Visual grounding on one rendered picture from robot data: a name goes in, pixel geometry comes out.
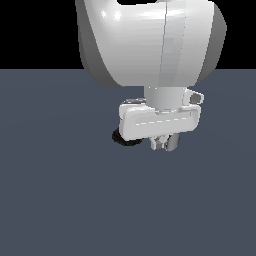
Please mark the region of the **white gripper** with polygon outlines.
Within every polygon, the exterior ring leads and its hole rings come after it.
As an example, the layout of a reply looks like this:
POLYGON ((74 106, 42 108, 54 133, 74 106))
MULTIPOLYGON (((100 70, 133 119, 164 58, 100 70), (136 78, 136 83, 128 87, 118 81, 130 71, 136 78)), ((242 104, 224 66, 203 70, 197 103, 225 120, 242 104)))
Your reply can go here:
POLYGON ((165 113, 147 106, 144 99, 122 103, 119 106, 119 133, 125 141, 150 137, 152 150, 158 149, 159 142, 165 149, 168 134, 193 131, 197 127, 203 100, 201 93, 186 92, 185 104, 165 113))

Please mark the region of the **black faucet base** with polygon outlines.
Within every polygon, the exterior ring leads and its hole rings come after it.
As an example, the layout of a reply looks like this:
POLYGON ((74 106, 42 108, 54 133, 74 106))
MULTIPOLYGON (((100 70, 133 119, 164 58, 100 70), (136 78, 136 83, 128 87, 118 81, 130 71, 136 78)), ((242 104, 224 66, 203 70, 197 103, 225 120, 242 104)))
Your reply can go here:
POLYGON ((124 140, 119 133, 119 129, 116 129, 113 131, 112 140, 122 146, 135 146, 142 142, 141 139, 128 140, 128 141, 124 140))

